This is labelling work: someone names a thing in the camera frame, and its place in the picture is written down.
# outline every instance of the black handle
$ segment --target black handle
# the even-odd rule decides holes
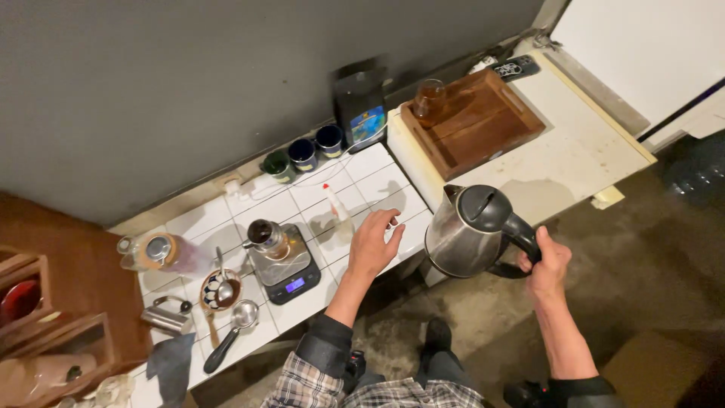
[[[542,251],[539,249],[539,244],[537,244],[536,231],[520,216],[511,213],[503,225],[503,233],[511,239],[514,245],[526,253],[532,265],[542,260]],[[522,273],[526,276],[531,274],[531,272]]]
[[[226,357],[226,352],[229,351],[232,343],[236,340],[236,336],[239,335],[239,328],[233,328],[229,334],[224,337],[224,340],[219,344],[219,347],[215,348],[214,351],[209,355],[209,358],[204,363],[204,372],[211,374],[219,368]]]

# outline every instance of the electric kettle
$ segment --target electric kettle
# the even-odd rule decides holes
[[[534,228],[513,212],[501,191],[447,184],[443,192],[443,202],[426,230],[426,253],[439,271],[458,278],[484,271],[510,279],[531,274],[498,261],[511,242],[532,264],[542,258]]]

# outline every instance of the white wall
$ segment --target white wall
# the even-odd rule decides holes
[[[573,0],[552,34],[652,126],[725,77],[725,0]]]

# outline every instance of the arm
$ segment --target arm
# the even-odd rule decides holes
[[[384,235],[397,225],[398,210],[368,214],[350,245],[340,285],[325,314],[302,336],[284,364],[277,386],[262,408],[336,407],[344,396],[342,376],[352,347],[352,324],[375,277],[397,255],[405,225],[398,226],[386,244]]]
[[[558,407],[623,407],[614,388],[599,376],[592,353],[574,323],[564,296],[566,267],[571,251],[549,236],[546,227],[536,231],[542,260],[526,278],[526,289],[534,302],[536,319],[544,338],[552,379],[550,395]],[[531,270],[531,262],[520,253],[518,265]]]

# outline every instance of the small bowl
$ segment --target small bowl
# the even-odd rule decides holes
[[[206,279],[204,279],[204,284],[202,285],[202,289],[199,291],[199,302],[202,302],[209,310],[211,311],[222,311],[229,309],[230,307],[234,306],[236,303],[236,300],[241,297],[241,292],[244,289],[241,284],[241,280],[239,279],[239,275],[236,274],[235,271],[231,269],[225,268],[227,277],[230,281],[236,282],[239,284],[239,288],[237,289],[237,286],[232,283],[232,288],[234,289],[234,293],[231,296],[231,299],[228,300],[229,302],[228,306],[219,306],[217,304],[216,300],[216,290],[219,288],[219,285],[221,285],[222,277],[221,277],[221,270],[217,269],[216,271],[213,271],[210,273]]]

